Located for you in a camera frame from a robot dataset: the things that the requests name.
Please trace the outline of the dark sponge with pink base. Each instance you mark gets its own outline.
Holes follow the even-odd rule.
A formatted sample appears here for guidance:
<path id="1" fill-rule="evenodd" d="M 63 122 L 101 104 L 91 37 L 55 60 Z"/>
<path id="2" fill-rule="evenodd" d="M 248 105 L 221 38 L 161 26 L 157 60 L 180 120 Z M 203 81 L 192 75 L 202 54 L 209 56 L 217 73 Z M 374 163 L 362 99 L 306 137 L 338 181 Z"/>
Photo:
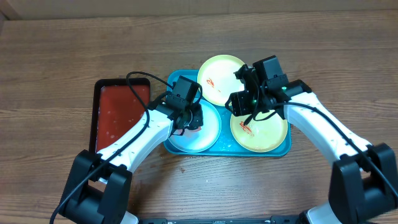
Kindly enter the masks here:
<path id="1" fill-rule="evenodd" d="M 200 127 L 197 127 L 196 129 L 187 129 L 186 130 L 186 132 L 188 132 L 188 133 L 197 133 L 197 132 L 199 132 L 199 131 L 201 131 L 202 130 L 202 128 L 201 128 L 201 126 Z"/>

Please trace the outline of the light blue plate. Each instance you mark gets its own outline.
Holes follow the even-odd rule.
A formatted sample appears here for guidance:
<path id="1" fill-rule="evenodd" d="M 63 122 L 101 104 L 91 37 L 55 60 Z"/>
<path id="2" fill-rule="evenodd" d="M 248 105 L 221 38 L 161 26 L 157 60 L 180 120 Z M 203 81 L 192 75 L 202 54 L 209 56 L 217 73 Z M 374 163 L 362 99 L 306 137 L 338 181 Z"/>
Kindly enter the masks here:
<path id="1" fill-rule="evenodd" d="M 216 108 L 206 100 L 201 100 L 203 126 L 196 130 L 187 129 L 182 136 L 171 136 L 171 145 L 182 152 L 198 153 L 209 149 L 221 133 L 221 117 Z"/>

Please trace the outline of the green-rimmed plate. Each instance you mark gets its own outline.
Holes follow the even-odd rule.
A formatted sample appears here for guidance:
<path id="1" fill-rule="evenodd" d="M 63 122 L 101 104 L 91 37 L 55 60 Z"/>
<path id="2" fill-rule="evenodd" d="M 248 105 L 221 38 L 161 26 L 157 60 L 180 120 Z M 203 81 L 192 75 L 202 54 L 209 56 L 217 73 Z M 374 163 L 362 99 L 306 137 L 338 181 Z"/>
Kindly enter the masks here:
<path id="1" fill-rule="evenodd" d="M 244 85 L 234 74 L 243 65 L 242 60 L 232 55 L 217 55 L 205 61 L 197 76 L 205 99 L 224 106 L 231 93 L 243 91 Z"/>
<path id="2" fill-rule="evenodd" d="M 273 112 L 259 113 L 257 121 L 252 119 L 248 124 L 244 122 L 249 115 L 231 115 L 229 125 L 238 144 L 252 152 L 269 152 L 279 147 L 287 136 L 289 125 L 278 114 L 261 121 Z"/>

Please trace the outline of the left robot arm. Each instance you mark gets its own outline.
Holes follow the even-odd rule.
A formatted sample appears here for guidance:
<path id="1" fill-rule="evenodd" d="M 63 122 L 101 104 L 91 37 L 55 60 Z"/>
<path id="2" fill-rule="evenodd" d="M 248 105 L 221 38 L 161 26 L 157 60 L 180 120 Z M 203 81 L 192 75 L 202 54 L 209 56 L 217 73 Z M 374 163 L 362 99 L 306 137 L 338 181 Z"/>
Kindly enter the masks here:
<path id="1" fill-rule="evenodd" d="M 132 175 L 176 130 L 203 126 L 202 95 L 199 83 L 180 77 L 169 91 L 143 104 L 141 119 L 116 142 L 95 154 L 81 151 L 50 222 L 61 215 L 75 223 L 138 223 L 127 211 Z"/>

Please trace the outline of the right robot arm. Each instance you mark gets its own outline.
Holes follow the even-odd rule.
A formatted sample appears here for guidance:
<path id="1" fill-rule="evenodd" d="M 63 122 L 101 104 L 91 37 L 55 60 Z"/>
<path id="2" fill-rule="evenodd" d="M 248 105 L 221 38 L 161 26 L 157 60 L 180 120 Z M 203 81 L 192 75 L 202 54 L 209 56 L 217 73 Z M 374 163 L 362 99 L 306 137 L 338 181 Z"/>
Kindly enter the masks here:
<path id="1" fill-rule="evenodd" d="M 302 212 L 296 223 L 369 223 L 397 209 L 397 162 L 385 143 L 373 145 L 336 119 L 302 80 L 289 81 L 275 55 L 233 71 L 244 85 L 225 107 L 256 119 L 278 114 L 301 130 L 331 165 L 328 200 Z"/>

